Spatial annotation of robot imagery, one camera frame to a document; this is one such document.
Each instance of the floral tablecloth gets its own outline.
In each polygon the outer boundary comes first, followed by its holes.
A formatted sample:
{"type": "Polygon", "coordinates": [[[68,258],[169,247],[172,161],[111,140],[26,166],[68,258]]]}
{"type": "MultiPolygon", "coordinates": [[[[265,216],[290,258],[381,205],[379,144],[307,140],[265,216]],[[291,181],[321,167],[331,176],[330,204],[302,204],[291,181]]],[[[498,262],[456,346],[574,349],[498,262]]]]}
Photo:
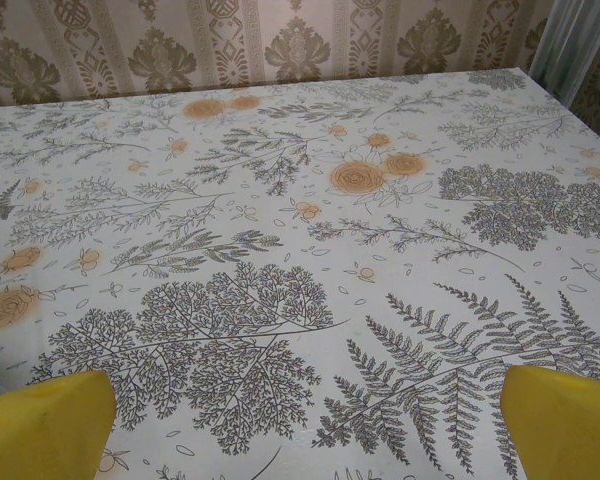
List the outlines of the floral tablecloth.
{"type": "Polygon", "coordinates": [[[104,370],[98,479],[524,478],[600,379],[600,138],[519,70],[0,108],[0,389],[104,370]]]}

